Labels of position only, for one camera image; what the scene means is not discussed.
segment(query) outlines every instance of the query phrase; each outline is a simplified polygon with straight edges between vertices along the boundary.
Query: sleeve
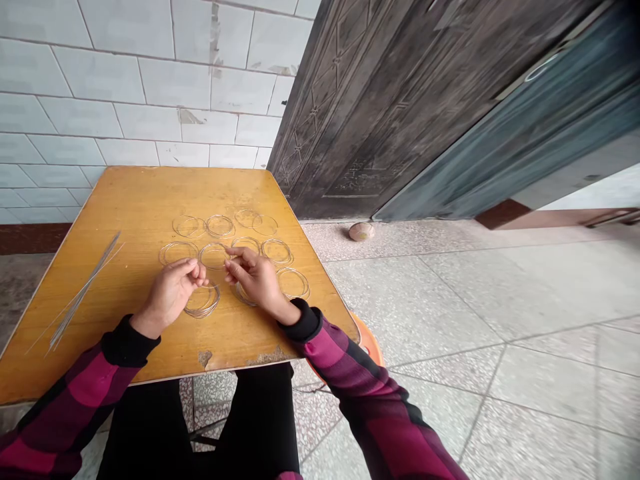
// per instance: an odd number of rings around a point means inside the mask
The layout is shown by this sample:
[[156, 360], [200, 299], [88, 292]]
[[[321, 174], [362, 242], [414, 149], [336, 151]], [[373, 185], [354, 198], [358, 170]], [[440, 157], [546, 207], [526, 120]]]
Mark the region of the sleeve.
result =
[[81, 450], [160, 343], [136, 332], [125, 316], [87, 350], [18, 422], [0, 437], [0, 477], [70, 479]]
[[281, 328], [298, 345], [340, 400], [373, 479], [466, 479], [440, 438], [409, 403], [409, 394], [317, 308], [291, 301], [302, 311]]

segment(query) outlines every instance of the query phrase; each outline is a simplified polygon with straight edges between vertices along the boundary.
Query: black pants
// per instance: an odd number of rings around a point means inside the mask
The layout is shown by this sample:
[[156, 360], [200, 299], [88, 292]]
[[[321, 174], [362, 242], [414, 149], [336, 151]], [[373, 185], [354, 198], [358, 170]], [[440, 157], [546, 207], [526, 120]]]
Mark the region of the black pants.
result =
[[193, 453], [179, 381], [127, 389], [113, 413], [98, 480], [272, 480], [299, 473], [289, 363], [238, 370], [229, 418], [213, 452]]

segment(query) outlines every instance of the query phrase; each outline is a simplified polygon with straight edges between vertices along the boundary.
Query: small ball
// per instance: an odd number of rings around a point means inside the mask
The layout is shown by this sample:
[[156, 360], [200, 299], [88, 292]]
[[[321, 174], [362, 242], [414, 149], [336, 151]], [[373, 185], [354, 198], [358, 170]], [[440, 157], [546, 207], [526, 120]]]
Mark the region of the small ball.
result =
[[349, 229], [349, 236], [355, 241], [364, 241], [373, 238], [375, 231], [370, 223], [356, 223]]

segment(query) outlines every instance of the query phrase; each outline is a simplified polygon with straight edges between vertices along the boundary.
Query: door panel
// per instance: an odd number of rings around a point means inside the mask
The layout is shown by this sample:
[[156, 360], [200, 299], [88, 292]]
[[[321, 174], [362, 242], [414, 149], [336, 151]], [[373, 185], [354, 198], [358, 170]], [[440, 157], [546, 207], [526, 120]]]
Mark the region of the door panel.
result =
[[269, 170], [299, 218], [370, 216], [596, 4], [323, 4]]

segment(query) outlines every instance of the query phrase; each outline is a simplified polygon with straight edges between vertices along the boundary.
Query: wooden table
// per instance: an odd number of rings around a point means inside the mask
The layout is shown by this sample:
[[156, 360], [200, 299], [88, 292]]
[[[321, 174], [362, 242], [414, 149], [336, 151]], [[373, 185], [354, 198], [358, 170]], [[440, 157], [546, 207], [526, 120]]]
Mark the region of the wooden table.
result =
[[[306, 276], [309, 302], [359, 340], [348, 310], [309, 244], [273, 176], [268, 171], [178, 167], [109, 167], [56, 254], [35, 296], [0, 359], [0, 405], [40, 397], [78, 355], [113, 329], [122, 316], [144, 302], [162, 266], [158, 252], [171, 241], [185, 240], [172, 229], [179, 215], [230, 218], [253, 209], [277, 220], [274, 235], [291, 248], [293, 267]], [[267, 236], [235, 222], [236, 237], [259, 241]], [[96, 276], [59, 346], [45, 356], [49, 340], [64, 315], [34, 341], [89, 279], [114, 234], [121, 231], [117, 256]], [[193, 242], [202, 248], [217, 239], [205, 233]], [[222, 240], [227, 245], [231, 239]], [[275, 322], [258, 308], [238, 300], [215, 278], [221, 299], [214, 312], [195, 319], [185, 313], [163, 334], [134, 382], [198, 375], [297, 358]]]

